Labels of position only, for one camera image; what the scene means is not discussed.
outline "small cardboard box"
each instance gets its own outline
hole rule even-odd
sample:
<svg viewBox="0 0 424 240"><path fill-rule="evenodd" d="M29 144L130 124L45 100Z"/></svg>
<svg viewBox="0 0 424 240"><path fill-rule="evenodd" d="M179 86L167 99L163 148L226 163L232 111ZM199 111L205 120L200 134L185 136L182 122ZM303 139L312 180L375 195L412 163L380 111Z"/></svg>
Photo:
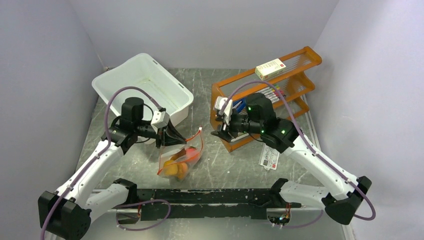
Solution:
<svg viewBox="0 0 424 240"><path fill-rule="evenodd" d="M254 72L261 80L268 80L284 72L285 68L286 65L277 58L257 66Z"/></svg>

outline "plastic bag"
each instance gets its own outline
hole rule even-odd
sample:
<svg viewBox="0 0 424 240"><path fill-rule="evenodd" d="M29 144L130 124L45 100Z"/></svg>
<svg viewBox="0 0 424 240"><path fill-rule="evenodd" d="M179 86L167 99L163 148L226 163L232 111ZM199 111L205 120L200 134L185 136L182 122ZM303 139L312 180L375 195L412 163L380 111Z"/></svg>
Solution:
<svg viewBox="0 0 424 240"><path fill-rule="evenodd" d="M183 180L203 154L205 141L202 127L187 139L185 145L165 146L159 156L157 175L163 178Z"/></svg>

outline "black metal bar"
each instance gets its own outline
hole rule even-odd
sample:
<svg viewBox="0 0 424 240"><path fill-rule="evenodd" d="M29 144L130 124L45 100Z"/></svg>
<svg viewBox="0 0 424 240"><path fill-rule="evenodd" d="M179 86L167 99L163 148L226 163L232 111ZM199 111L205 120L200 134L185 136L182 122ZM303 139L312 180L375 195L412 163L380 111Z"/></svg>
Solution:
<svg viewBox="0 0 424 240"><path fill-rule="evenodd" d="M171 206L170 219L236 218L267 219L268 208L280 208L272 203L270 188L231 189L138 189L141 201L167 200ZM300 203L292 203L300 208ZM164 203L141 206L141 221L162 219L168 212Z"/></svg>

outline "white box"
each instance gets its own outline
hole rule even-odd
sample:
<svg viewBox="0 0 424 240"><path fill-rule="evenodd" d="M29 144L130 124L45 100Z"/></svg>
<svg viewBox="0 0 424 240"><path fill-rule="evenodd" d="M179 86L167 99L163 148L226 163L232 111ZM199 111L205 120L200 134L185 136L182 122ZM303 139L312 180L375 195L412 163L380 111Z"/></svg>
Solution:
<svg viewBox="0 0 424 240"><path fill-rule="evenodd" d="M123 87L138 87L153 97L161 107L166 108L174 126L189 115L189 106L193 102L193 94L147 53L138 54L101 74L91 85L105 103ZM121 92L113 101L110 109L116 116L121 115L122 104L129 97L141 98L145 104L156 110L155 105L143 93L130 89ZM143 120L151 119L152 113L149 110L144 111Z"/></svg>
<svg viewBox="0 0 424 240"><path fill-rule="evenodd" d="M277 58L257 66L254 72L261 80L268 80L284 72L285 68L286 65Z"/></svg>

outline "gray marble floor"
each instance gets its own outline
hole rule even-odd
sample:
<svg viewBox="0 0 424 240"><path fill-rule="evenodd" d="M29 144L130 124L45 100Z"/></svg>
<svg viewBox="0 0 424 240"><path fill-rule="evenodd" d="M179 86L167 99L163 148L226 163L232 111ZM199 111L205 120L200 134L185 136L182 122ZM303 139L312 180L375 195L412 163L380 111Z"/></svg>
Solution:
<svg viewBox="0 0 424 240"><path fill-rule="evenodd" d="M210 135L210 132L213 131L209 123L211 84L234 76L241 71L243 70L169 69L169 72L194 95L188 117L176 126L177 130L183 136L189 137L202 125L205 133L206 148L203 156L184 180L170 180L157 176L160 151L153 145L141 143L132 146L127 154L110 168L97 188L106 189L118 178L130 180L136 183L138 188L269 188L278 178L320 186L318 180L306 169L283 155L279 158L277 170L265 170L259 165L263 143L253 141L228 153L221 140ZM104 132L102 121L105 106L105 103L99 98L77 168L87 160ZM291 104L291 107L297 108L294 103ZM288 116L284 107L280 107L276 112L279 117ZM113 113L110 113L109 122L114 117ZM302 115L297 118L297 121L304 132L311 137L307 116Z"/></svg>

